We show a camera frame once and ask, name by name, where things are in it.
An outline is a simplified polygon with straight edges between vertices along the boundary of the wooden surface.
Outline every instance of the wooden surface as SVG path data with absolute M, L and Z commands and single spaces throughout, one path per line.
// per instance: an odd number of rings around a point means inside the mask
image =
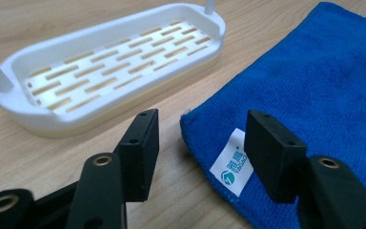
M 170 2 L 0 0 L 0 62 L 33 43 Z M 366 17 L 366 1 L 334 2 Z M 137 113 L 158 108 L 160 153 L 150 199 L 128 204 L 130 228 L 251 227 L 205 179 L 184 145 L 179 119 L 280 41 L 317 3 L 217 0 L 215 10 L 227 26 L 217 63 L 83 135 L 62 139 L 32 135 L 0 107 L 0 191 L 25 188 L 33 191 L 35 198 L 41 198 L 78 180 L 89 156 L 111 152 Z

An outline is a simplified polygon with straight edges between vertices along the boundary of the black mechanical part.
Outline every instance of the black mechanical part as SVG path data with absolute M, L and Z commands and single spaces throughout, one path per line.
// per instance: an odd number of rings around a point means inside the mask
M 1 192 L 0 229 L 126 228 L 125 202 L 148 199 L 158 151 L 152 109 L 135 117 L 115 154 L 89 158 L 79 181 L 38 200 L 28 190 Z
M 271 115 L 248 112 L 245 152 L 273 201 L 295 201 L 295 165 L 305 160 L 306 150 L 306 145 Z
M 269 197 L 282 203 L 299 196 L 301 228 L 366 229 L 366 189 L 353 171 L 329 156 L 307 158 L 289 132 L 269 114 L 248 114 L 245 152 Z

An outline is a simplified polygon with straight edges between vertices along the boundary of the white tray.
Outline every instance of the white tray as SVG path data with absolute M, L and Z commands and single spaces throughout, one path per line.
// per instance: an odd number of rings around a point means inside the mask
M 56 37 L 2 63 L 0 105 L 37 135 L 79 134 L 209 68 L 224 33 L 210 9 L 170 4 Z

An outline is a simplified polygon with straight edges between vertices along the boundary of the wooden table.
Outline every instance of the wooden table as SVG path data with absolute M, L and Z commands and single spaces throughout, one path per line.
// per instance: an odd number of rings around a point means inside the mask
M 366 1 L 334 2 L 366 16 Z M 0 0 L 0 62 L 33 43 L 167 3 L 170 1 Z M 285 37 L 317 3 L 217 0 L 215 10 L 227 26 L 217 63 L 82 135 L 60 139 L 32 135 L 0 107 L 0 191 L 25 188 L 41 198 L 78 180 L 89 156 L 111 152 L 137 113 L 158 108 L 160 152 L 150 199 L 128 203 L 130 228 L 251 227 L 216 193 L 189 155 L 179 119 Z

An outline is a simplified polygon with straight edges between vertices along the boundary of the cloth tag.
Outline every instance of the cloth tag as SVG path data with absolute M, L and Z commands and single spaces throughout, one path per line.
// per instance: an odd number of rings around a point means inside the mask
M 237 197 L 254 172 L 254 167 L 243 150 L 244 141 L 245 133 L 234 129 L 227 145 L 210 169 L 215 178 Z

